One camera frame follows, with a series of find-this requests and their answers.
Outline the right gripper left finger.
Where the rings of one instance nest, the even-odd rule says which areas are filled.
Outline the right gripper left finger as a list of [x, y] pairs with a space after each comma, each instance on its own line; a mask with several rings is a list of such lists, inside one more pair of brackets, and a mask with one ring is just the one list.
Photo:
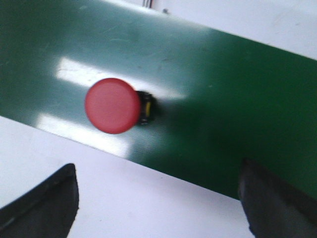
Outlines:
[[65, 238], [79, 209], [75, 165], [66, 164], [0, 210], [2, 238]]

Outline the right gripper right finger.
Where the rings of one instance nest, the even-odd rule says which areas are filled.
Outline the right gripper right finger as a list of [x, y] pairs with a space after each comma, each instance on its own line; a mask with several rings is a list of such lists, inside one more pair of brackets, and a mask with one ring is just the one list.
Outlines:
[[239, 199], [256, 238], [315, 238], [317, 201], [256, 161], [244, 159]]

